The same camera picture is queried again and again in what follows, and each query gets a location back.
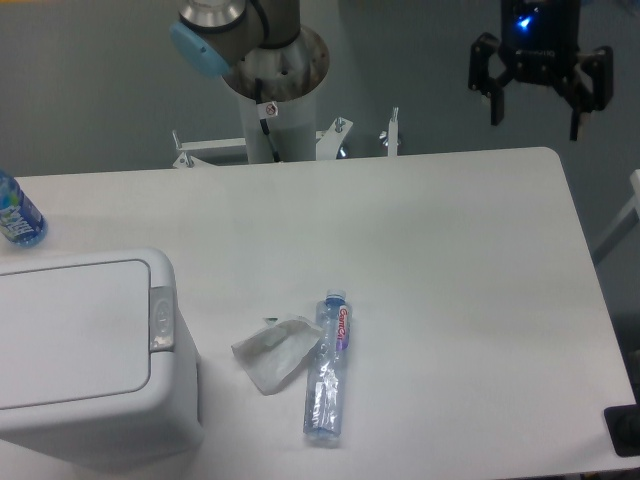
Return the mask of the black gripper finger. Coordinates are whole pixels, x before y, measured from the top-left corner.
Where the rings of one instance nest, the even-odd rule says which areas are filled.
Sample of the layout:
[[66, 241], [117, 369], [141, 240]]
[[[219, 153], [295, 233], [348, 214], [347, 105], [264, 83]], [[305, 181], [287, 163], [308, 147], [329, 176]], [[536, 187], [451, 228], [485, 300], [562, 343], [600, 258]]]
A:
[[583, 117], [603, 111], [614, 95], [614, 51], [600, 46], [585, 53], [577, 52], [571, 69], [561, 78], [561, 96], [571, 108], [571, 141], [577, 141]]
[[[497, 55], [505, 70], [498, 76], [490, 75], [490, 59]], [[485, 32], [471, 45], [468, 88], [478, 91], [490, 101], [491, 125], [497, 126], [504, 119], [504, 87], [516, 76], [515, 50], [497, 37]]]

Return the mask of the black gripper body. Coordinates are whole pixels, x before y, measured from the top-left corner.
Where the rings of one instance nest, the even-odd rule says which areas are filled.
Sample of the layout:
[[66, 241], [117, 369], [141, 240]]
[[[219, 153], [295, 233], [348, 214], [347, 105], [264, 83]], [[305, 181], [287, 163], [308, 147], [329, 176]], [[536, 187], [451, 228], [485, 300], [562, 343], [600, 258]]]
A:
[[502, 1], [499, 57], [521, 83], [550, 86], [577, 64], [579, 1]]

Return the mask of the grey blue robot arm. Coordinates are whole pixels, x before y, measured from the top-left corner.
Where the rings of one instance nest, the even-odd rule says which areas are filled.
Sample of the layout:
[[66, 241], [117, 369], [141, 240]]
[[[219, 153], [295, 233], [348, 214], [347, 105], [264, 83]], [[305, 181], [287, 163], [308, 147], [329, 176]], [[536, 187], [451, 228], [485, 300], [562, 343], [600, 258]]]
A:
[[[501, 35], [481, 34], [470, 47], [468, 87], [490, 101], [490, 121], [504, 118], [512, 81], [553, 88], [571, 108], [570, 138], [582, 117], [602, 111], [614, 95], [609, 46], [578, 46], [578, 1], [503, 1]], [[184, 1], [170, 38], [183, 58], [208, 77], [225, 76], [256, 49], [280, 50], [302, 36], [296, 1]]]

